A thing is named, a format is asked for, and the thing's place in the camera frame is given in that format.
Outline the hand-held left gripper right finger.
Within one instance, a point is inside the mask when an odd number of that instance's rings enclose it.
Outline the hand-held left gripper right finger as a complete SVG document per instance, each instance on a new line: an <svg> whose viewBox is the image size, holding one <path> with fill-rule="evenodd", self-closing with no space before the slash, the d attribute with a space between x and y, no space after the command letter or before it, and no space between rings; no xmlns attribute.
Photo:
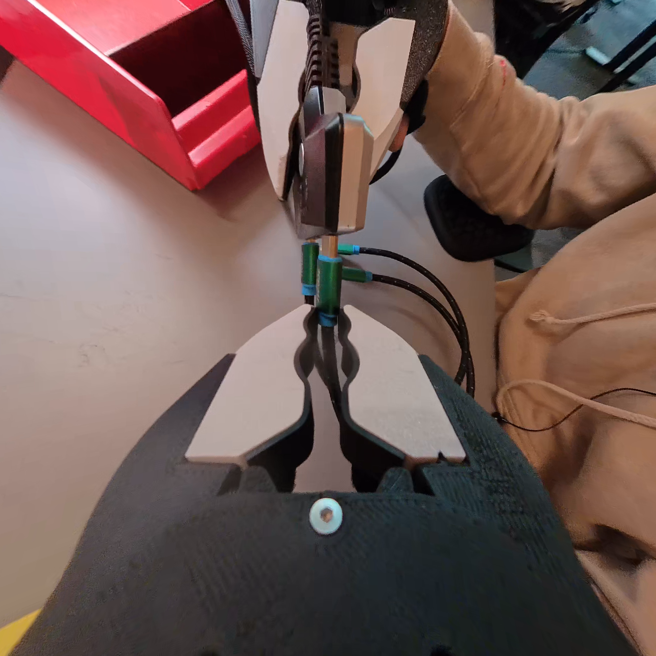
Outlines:
<svg viewBox="0 0 656 656"><path fill-rule="evenodd" d="M355 306L343 308L342 353L352 363L344 392L347 419L406 466L466 452L414 348Z"/></svg>

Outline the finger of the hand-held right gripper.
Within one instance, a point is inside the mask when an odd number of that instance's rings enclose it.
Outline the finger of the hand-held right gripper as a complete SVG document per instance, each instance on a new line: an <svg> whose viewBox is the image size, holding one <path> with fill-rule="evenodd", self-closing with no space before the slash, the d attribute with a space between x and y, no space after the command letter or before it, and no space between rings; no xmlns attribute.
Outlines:
<svg viewBox="0 0 656 656"><path fill-rule="evenodd" d="M255 78L264 159L276 196L283 200L292 127L300 108L308 10L299 1L255 2Z"/></svg>
<svg viewBox="0 0 656 656"><path fill-rule="evenodd" d="M414 25L414 20L386 18L357 40L359 91L352 111L365 121L374 138L370 178L378 170L402 120L401 95Z"/></svg>

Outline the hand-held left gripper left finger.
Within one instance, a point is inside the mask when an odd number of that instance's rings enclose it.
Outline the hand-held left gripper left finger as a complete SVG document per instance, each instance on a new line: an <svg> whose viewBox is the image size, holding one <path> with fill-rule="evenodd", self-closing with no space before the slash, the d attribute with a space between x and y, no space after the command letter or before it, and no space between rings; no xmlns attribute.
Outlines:
<svg viewBox="0 0 656 656"><path fill-rule="evenodd" d="M310 391L300 352L313 310L299 306L236 352L187 448L188 461L246 466L302 426Z"/></svg>

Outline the red storage bin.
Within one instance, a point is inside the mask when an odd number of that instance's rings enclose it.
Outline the red storage bin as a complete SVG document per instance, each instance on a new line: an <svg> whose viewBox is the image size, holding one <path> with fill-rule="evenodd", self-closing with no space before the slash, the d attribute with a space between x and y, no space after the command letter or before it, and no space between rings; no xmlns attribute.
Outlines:
<svg viewBox="0 0 656 656"><path fill-rule="evenodd" d="M225 1L2 1L1 46L189 190L260 143Z"/></svg>

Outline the person's right forearm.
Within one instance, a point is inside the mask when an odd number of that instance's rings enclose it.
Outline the person's right forearm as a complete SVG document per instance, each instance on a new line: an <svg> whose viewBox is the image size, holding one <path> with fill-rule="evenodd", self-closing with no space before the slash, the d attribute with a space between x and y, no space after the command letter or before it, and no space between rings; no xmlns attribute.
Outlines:
<svg viewBox="0 0 656 656"><path fill-rule="evenodd" d="M655 234L655 86L557 100L447 9L416 140L451 182L506 224Z"/></svg>

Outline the person's torso in beige hoodie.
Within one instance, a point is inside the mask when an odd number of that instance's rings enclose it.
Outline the person's torso in beige hoodie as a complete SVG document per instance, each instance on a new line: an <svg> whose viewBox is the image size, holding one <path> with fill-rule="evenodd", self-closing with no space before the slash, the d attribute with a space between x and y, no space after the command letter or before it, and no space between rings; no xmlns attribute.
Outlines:
<svg viewBox="0 0 656 656"><path fill-rule="evenodd" d="M605 219L496 286L496 407L578 559L655 654L655 234Z"/></svg>

